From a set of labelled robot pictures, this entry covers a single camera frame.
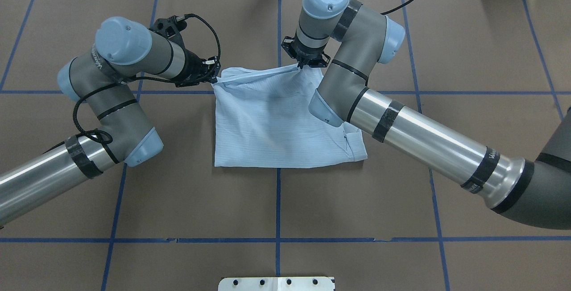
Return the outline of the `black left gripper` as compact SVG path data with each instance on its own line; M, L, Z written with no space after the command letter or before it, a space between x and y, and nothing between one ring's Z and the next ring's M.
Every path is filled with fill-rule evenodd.
M197 86L202 82L216 83L220 71L220 57L202 59L195 53L184 51L182 71L175 76L175 87Z

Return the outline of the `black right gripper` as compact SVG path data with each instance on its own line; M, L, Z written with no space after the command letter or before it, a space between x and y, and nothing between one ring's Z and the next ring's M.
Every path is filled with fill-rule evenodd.
M325 68L329 65L331 57L324 53L327 43L318 48L304 45L297 37L284 37L281 47L291 59L297 61L298 69L305 66L312 68Z

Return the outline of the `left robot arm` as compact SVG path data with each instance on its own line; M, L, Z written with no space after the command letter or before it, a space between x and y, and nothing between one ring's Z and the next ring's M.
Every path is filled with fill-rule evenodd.
M216 55L201 58L187 49L181 32L188 19L198 19L212 32ZM103 21L91 49L57 76L60 90L74 103L77 132L2 174L1 226L117 164L135 167L158 155L163 141L130 84L216 83L221 56L217 33L194 13L159 18L150 27L119 16Z

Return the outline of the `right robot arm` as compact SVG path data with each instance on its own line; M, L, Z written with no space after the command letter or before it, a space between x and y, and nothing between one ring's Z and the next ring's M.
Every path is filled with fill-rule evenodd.
M301 69L327 69L310 100L312 116L392 145L507 219L569 230L570 114L535 161L506 157L368 87L375 64L389 63L404 39L402 25L358 0L302 0L296 33L281 46Z

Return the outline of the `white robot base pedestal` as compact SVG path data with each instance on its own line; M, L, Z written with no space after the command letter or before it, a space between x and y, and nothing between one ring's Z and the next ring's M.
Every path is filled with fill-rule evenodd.
M219 291L335 291L334 277L228 277L218 284Z

